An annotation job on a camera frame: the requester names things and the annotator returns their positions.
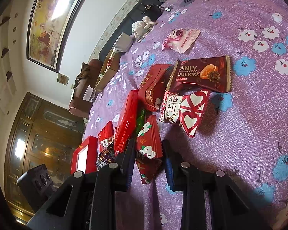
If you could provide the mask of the red flower snack packet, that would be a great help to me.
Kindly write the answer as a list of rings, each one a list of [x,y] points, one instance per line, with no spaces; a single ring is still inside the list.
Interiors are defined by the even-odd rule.
[[[156,115],[150,115],[136,137],[136,164],[142,184],[149,184],[162,164],[162,143]]]

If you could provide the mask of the long red snack pack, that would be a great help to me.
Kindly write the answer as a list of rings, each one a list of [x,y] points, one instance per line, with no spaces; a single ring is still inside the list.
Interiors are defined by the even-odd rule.
[[[136,129],[138,91],[131,90],[129,92],[121,111],[114,142],[114,153],[116,156],[125,151],[129,138]]]

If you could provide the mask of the red white heart packet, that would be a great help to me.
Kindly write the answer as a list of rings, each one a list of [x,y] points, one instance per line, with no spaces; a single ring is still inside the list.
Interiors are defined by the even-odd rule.
[[[166,91],[161,105],[160,121],[181,126],[187,136],[193,138],[209,101],[209,90],[197,90],[191,94]]]

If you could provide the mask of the red gold-lettered snack bag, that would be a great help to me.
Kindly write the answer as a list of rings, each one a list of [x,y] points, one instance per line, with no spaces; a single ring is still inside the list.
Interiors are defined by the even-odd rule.
[[[150,112],[159,110],[165,92],[165,73],[171,64],[156,64],[150,68],[141,82],[138,99],[143,108]]]

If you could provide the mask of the maroon Soulkiss cake packet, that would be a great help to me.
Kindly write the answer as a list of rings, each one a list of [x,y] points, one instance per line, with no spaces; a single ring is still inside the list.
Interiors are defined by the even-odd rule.
[[[179,92],[200,87],[224,94],[231,86],[231,61],[225,55],[177,61],[166,89]]]

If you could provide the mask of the pink Lotso snack packet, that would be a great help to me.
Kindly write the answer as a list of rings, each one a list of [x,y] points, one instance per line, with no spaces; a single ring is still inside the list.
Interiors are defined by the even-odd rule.
[[[178,53],[185,53],[199,37],[199,29],[176,29],[164,40],[162,50],[172,49]]]

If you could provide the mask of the red gift box tray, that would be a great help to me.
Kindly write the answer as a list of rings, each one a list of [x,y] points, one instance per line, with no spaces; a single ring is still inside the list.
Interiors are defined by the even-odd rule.
[[[71,174],[76,171],[83,171],[85,174],[97,171],[96,161],[98,139],[88,136],[73,152]]]

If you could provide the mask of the wooden cabinet doors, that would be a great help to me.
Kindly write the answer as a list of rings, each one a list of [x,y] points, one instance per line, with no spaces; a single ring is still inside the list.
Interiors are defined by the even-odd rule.
[[[25,95],[12,125],[4,163],[5,198],[19,222],[26,224],[34,211],[17,179],[45,164],[58,188],[70,175],[72,154],[82,142],[84,129],[82,118],[34,94]]]

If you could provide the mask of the clear water cup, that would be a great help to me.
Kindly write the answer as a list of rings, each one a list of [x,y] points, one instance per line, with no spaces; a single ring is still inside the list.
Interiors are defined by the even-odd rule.
[[[93,89],[91,86],[88,86],[84,93],[83,100],[94,103],[98,94],[99,93],[95,89]]]

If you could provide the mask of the cardboard snack box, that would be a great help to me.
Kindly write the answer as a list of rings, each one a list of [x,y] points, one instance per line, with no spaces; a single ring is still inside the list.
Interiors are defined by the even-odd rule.
[[[110,82],[110,80],[117,73],[120,66],[120,58],[122,53],[115,52],[113,49],[109,51],[107,54],[103,66],[101,68],[99,77],[96,81],[96,85],[94,90],[98,93],[101,93],[102,90],[106,87],[106,85]]]

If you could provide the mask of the white ceramic mug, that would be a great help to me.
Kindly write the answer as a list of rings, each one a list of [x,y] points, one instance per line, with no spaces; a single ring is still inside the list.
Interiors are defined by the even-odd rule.
[[[127,52],[133,44],[134,39],[122,32],[113,44],[113,50],[115,53],[125,53]]]

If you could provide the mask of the white plush toy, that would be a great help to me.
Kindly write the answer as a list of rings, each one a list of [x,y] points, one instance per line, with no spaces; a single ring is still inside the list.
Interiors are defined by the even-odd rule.
[[[152,21],[150,17],[144,16],[141,21],[132,24],[132,34],[136,40],[143,38],[156,25],[156,21]]]

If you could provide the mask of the framed horse painting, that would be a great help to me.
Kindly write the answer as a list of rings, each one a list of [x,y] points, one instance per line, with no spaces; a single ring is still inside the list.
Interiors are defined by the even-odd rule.
[[[34,0],[27,30],[27,60],[59,72],[67,37],[83,2]]]

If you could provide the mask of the small black pouch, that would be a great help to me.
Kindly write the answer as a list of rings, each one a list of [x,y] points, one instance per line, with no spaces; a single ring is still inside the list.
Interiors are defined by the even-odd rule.
[[[149,17],[152,21],[157,21],[163,14],[163,8],[158,5],[154,4],[145,5],[141,3],[141,6],[143,7],[141,14],[144,17]]]

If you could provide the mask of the black leather sofa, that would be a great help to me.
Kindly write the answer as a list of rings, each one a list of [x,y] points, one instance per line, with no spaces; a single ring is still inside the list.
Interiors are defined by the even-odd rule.
[[[122,32],[127,35],[132,34],[132,24],[143,18],[141,14],[143,10],[141,3],[145,5],[162,5],[162,2],[158,0],[127,0],[100,37],[91,55],[92,59],[96,58],[104,61],[106,55]]]

